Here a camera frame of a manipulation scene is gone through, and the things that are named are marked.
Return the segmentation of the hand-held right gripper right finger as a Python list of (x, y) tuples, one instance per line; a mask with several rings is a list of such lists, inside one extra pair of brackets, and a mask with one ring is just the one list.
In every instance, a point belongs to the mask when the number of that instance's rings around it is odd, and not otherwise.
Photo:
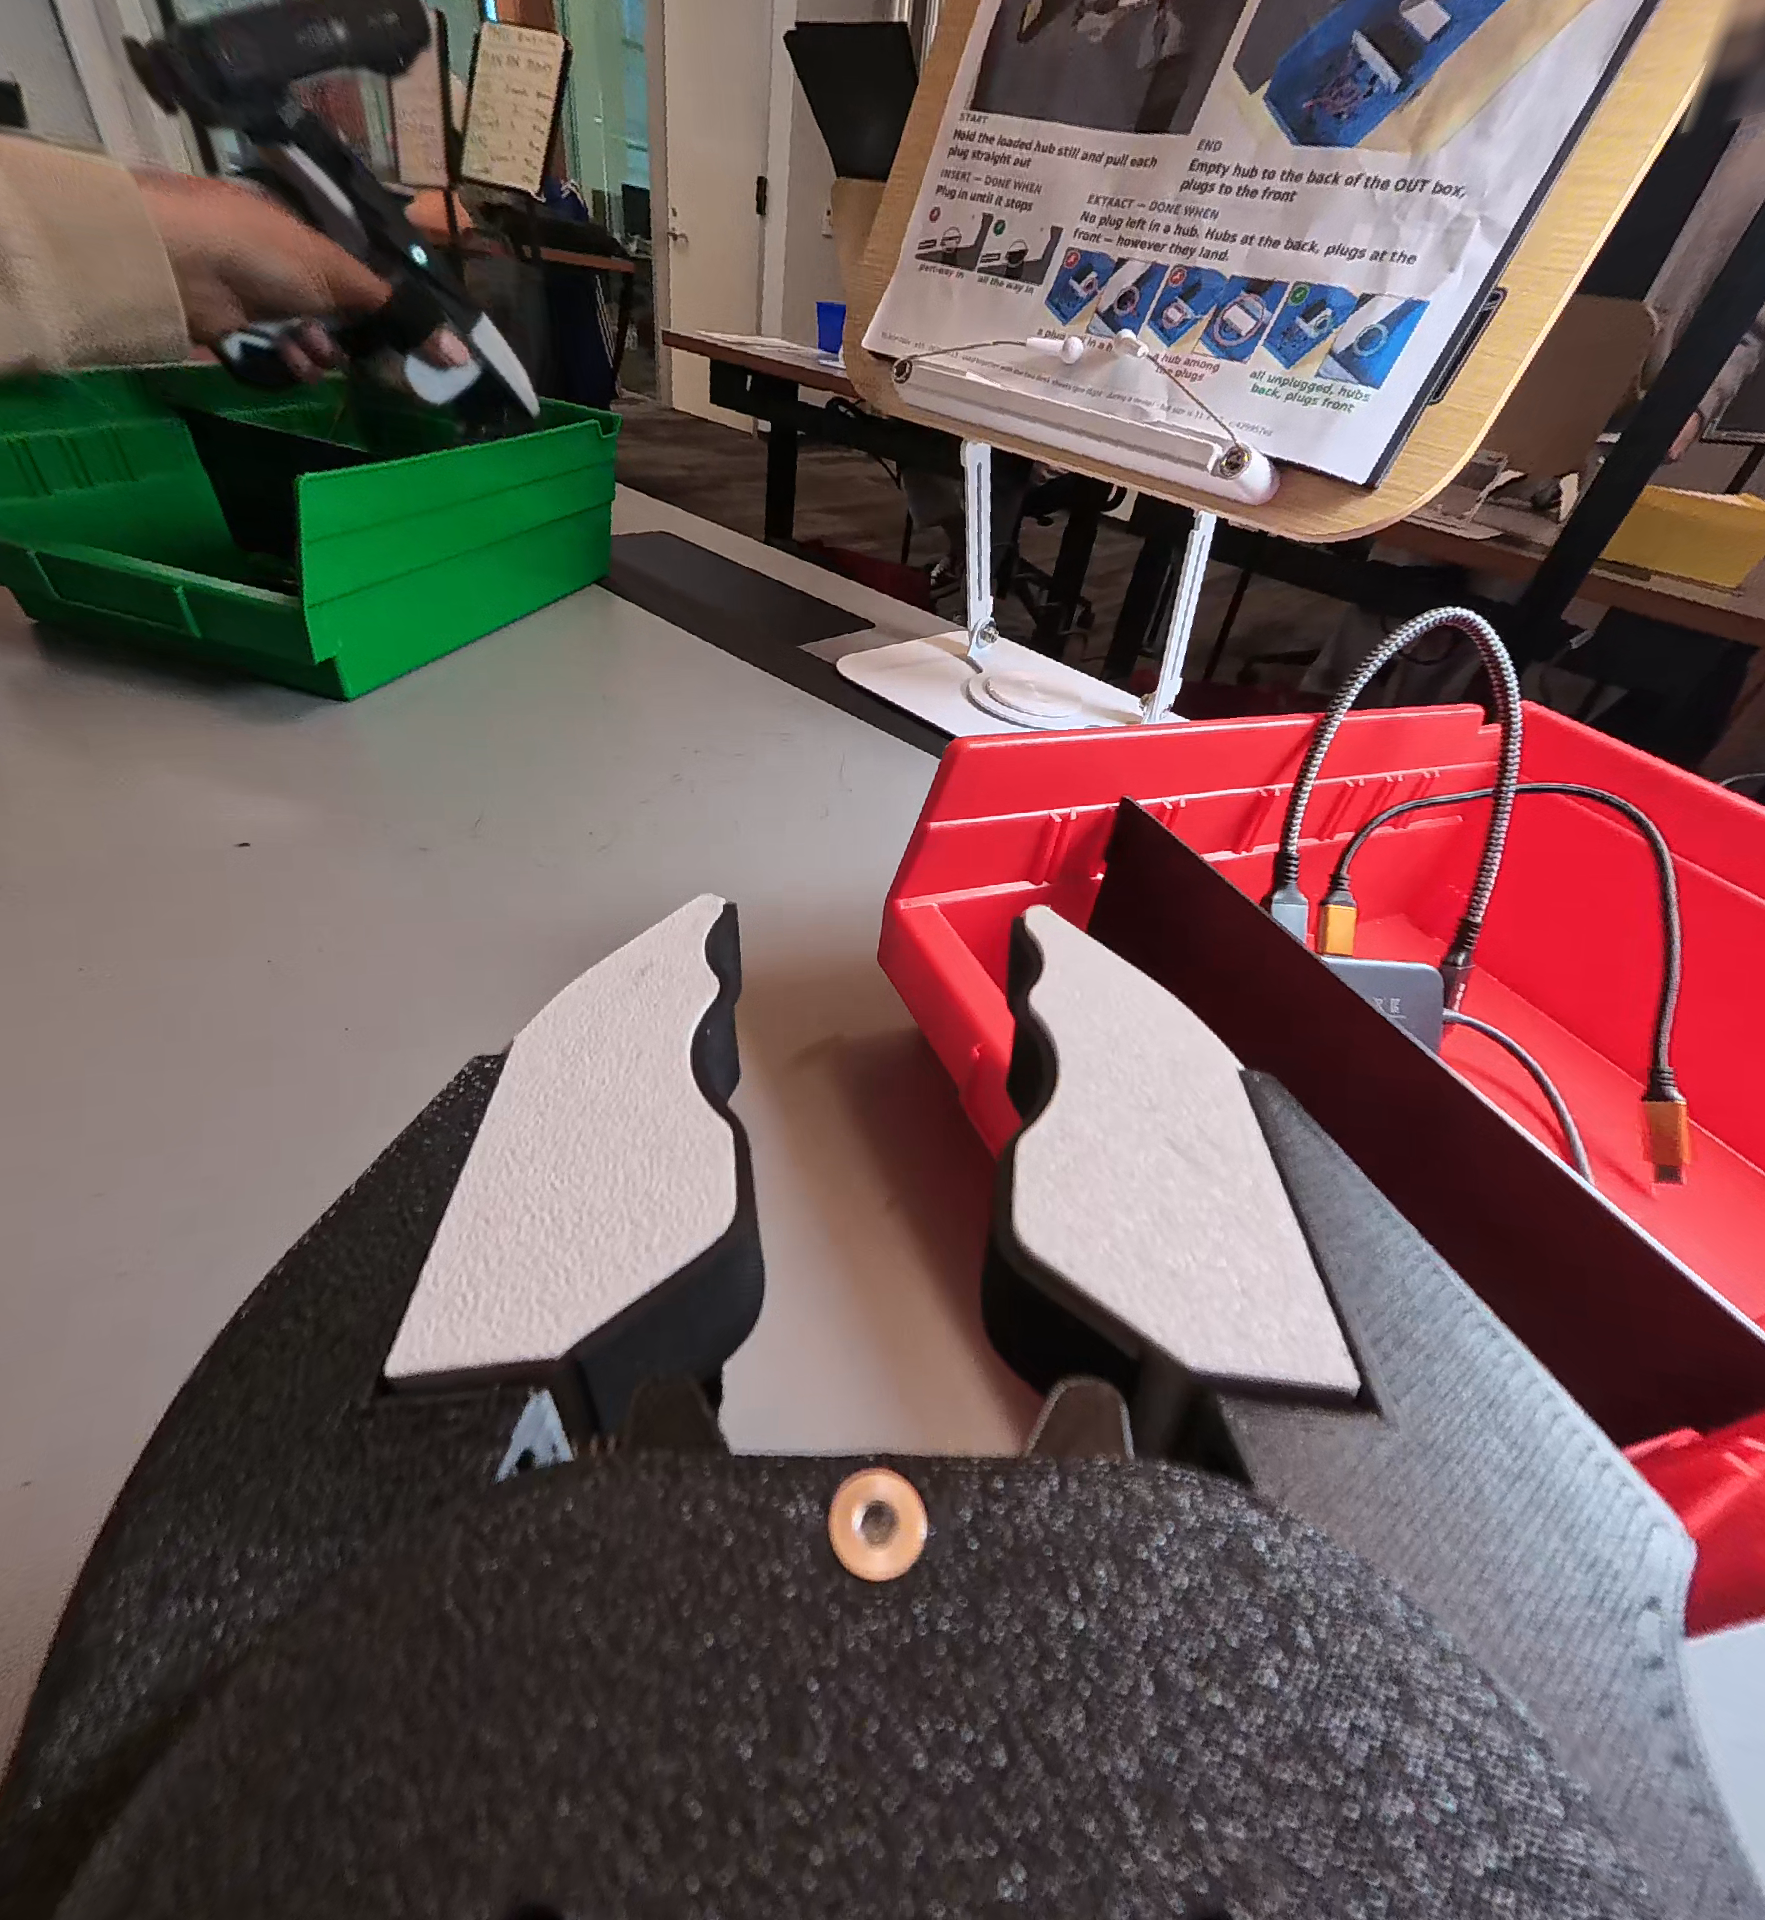
[(1012, 930), (1016, 1134), (986, 1324), (1041, 1389), (1113, 1381), (1133, 1446), (1187, 1446), (1207, 1395), (1352, 1412), (1362, 1371), (1252, 1108), (1171, 989), (1046, 905)]

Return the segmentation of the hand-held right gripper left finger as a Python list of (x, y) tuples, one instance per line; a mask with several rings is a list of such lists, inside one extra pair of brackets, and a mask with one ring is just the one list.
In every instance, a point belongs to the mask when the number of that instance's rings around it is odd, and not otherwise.
[(767, 1297), (730, 1110), (742, 918), (696, 894), (508, 1042), (394, 1332), (389, 1389), (559, 1384), (613, 1434), (655, 1377), (722, 1395)]

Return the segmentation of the green plastic bin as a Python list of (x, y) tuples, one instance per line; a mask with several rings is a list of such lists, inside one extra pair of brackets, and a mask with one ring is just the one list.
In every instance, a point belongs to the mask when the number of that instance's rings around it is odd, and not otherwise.
[[(360, 443), (299, 481), (299, 587), (235, 547), (181, 408)], [(218, 365), (0, 381), (0, 587), (59, 630), (352, 703), (607, 575), (619, 417), (503, 439), (384, 386)]]

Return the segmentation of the red plastic bin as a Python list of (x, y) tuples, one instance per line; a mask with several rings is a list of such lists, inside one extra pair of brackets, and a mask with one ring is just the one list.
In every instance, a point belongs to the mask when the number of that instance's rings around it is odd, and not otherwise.
[[(880, 966), (991, 1149), (1016, 1134), (1010, 961), (1021, 912), (1090, 923), (1125, 800), (1262, 909), (1312, 732), (1288, 716), (1003, 734), (943, 755), (884, 909)], [(1672, 849), (1686, 928), (1672, 1069), (1689, 1128), (1643, 1110), (1662, 909), (1656, 855), (1615, 807), (1522, 794), (1466, 1012), (1562, 1092), (1593, 1188), (1765, 1330), (1765, 807), (1541, 705), (1523, 705), (1522, 745), (1528, 787), (1610, 792)], [(1548, 1100), (1497, 1042), (1453, 1029), (1439, 1058), (1565, 1164)], [(1765, 1414), (1619, 1448), (1697, 1547), (1689, 1626), (1765, 1621)]]

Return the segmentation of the person's left forearm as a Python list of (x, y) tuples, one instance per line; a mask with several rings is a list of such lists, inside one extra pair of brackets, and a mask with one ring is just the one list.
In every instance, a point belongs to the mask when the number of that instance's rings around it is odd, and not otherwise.
[(191, 353), (139, 180), (112, 157), (0, 131), (0, 378)]

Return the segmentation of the person's left hand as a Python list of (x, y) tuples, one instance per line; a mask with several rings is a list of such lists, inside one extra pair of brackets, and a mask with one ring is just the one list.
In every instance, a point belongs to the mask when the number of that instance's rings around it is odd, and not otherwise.
[(255, 188), (151, 167), (139, 167), (132, 180), (197, 346), (218, 346), (243, 328), (295, 323), (273, 344), (276, 362), (296, 382), (315, 382), (342, 366), (330, 324), (376, 315), (394, 297), (380, 272)]

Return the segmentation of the background document board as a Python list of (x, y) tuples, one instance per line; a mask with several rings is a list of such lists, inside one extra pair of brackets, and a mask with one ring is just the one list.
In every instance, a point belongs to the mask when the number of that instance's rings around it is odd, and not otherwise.
[(437, 30), (442, 20), (433, 16), (433, 46), (389, 78), (394, 178), (404, 188), (450, 188), (450, 116)]
[(463, 105), (460, 178), (541, 197), (563, 103), (570, 40), (541, 26), (483, 20)]

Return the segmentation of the black bin divider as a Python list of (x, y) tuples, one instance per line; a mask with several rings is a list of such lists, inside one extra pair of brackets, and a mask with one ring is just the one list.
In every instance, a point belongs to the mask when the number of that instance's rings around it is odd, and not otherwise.
[(225, 531), (249, 563), (279, 589), (299, 587), (299, 481), (375, 465), (360, 443), (342, 443), (286, 424), (260, 424), (185, 404)]
[(1615, 1442), (1765, 1414), (1765, 1330), (1133, 800), (1087, 928), (1279, 1078)]

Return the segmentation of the background black board stand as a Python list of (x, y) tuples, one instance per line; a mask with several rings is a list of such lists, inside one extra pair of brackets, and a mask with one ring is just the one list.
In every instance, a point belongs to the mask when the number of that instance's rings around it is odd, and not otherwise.
[(791, 182), (784, 189), (784, 299), (778, 333), (818, 344), (818, 307), (843, 304), (842, 258), (861, 258), (867, 222), (838, 241), (838, 182), (884, 188), (917, 89), (910, 3), (799, 3), (784, 35)]

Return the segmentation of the white document stand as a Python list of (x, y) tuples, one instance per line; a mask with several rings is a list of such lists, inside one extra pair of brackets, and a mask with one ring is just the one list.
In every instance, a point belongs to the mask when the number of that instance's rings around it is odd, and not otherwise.
[[(1412, 435), (1380, 483), (1336, 483), (1325, 472), (1283, 466), (1267, 503), (1246, 503), (1144, 475), (1101, 456), (1073, 456), (1021, 435), (982, 435), (942, 412), (913, 404), (895, 391), (888, 365), (865, 346), (880, 293), (898, 261), (914, 204), (910, 171), (927, 155), (942, 119), (943, 86), (956, 74), (963, 31), (943, 3), (910, 125), (880, 197), (861, 281), (852, 293), (846, 374), (869, 404), (961, 439), (966, 481), (966, 617), (956, 630), (904, 642), (842, 659), (842, 674), (933, 729), (966, 738), (989, 732), (1066, 732), (1164, 721), (1182, 685), (1182, 658), (1204, 579), (1211, 535), (1221, 519), (1287, 542), (1351, 542), (1402, 522), (1439, 495), (1489, 443), (1496, 417), (1514, 395), (1523, 366), (1541, 353), (1559, 312), (1582, 283), (1615, 218), (1683, 121), (1697, 82), (1713, 66), (1731, 30), (1734, 3), (1653, 3), (1653, 13), (1619, 64), (1608, 96), (1596, 105), (1548, 197), (1541, 204), (1496, 297), (1471, 323), (1442, 382), (1418, 412)], [(1176, 610), (1164, 642), (1160, 678), (1149, 697), (1087, 677), (1059, 659), (1003, 636), (991, 615), (991, 450), (1021, 455), (1071, 475), (1099, 475), (1164, 503), (1191, 510)]]

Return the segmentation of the yellow box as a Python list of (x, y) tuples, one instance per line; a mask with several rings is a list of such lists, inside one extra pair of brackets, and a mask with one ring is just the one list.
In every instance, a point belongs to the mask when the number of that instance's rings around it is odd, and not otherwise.
[(1662, 574), (1712, 589), (1742, 589), (1765, 559), (1765, 500), (1646, 487), (1608, 542), (1601, 563)]

